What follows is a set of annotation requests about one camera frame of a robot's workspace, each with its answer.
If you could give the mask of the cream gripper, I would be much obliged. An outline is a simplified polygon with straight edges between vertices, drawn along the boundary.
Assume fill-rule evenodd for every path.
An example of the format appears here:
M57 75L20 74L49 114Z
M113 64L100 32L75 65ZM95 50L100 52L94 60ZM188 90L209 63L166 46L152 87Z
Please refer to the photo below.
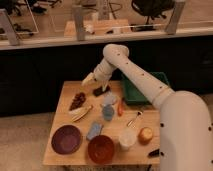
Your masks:
M94 73L91 72L89 73L86 78L82 81L82 85L83 86L86 86L86 85L89 85L89 84L93 84L96 82L96 79L95 79L95 76L94 76ZM109 86L109 81L105 81L103 82L102 84L102 91L105 91L107 89L107 87Z

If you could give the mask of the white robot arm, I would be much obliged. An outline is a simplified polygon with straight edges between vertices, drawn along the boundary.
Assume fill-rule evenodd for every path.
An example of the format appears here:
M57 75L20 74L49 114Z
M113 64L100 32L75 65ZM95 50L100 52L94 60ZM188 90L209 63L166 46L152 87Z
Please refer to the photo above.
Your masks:
M105 86L120 70L160 113L160 171L213 171L213 126L207 104L175 91L129 60L124 45L108 44L103 59L82 81Z

